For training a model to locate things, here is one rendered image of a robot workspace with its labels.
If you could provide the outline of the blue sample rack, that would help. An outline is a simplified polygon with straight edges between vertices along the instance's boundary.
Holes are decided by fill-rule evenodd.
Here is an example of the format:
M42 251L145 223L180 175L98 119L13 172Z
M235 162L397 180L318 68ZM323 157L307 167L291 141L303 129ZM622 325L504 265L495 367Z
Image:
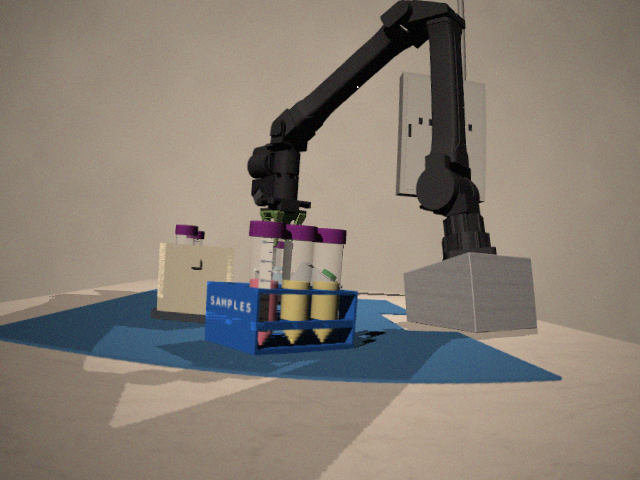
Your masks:
M228 284L227 284L228 283ZM238 284L238 285L235 285ZM263 289L249 283L207 281L205 340L252 355L301 353L354 348L358 291ZM310 295L308 321L259 321L260 294ZM310 318L311 295L340 295L338 320ZM351 295L351 296L349 296ZM334 330L325 342L319 342L312 330L306 330L296 344L290 344L284 333L272 334L264 345L258 345L258 331Z

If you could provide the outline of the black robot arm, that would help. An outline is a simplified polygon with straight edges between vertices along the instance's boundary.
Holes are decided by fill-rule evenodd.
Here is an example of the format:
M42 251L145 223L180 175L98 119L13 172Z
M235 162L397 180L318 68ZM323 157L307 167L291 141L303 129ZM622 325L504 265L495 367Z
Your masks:
M497 255L479 214L480 194L471 181L466 148L461 56L465 20L446 3L422 0L400 0L380 19L383 26L372 38L273 121L270 143L255 148L247 163L255 178L251 196L256 205L257 198L273 197L274 174L299 176L300 152L307 151L325 120L395 56L429 39L432 144L416 184L419 208L447 217L443 260L467 252Z

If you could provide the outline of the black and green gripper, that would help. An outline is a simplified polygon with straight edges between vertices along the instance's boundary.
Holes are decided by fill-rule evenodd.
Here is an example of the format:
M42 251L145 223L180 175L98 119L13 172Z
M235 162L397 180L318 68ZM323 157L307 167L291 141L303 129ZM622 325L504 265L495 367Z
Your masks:
M271 221L271 218L274 218L274 222L286 224L291 224L291 221L295 220L294 225L302 225L307 211L299 210L299 207L310 209L311 202L297 200L299 176L293 175L292 178L290 174L281 174L281 178L279 174L273 176L273 197L257 198L257 205L268 205L268 208L260 208L262 220Z

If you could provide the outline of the blue bench mat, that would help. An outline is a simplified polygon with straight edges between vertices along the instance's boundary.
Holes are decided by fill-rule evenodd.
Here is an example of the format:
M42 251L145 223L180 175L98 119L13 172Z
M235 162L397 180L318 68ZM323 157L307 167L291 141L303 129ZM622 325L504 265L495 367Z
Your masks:
M367 383L502 383L562 377L459 332L409 331L357 303L354 348L252 355L205 340L205 323L151 318L157 289L0 326L0 341L167 367ZM151 296L152 295L152 296ZM393 312L394 311L394 312ZM392 313L391 313L392 312Z

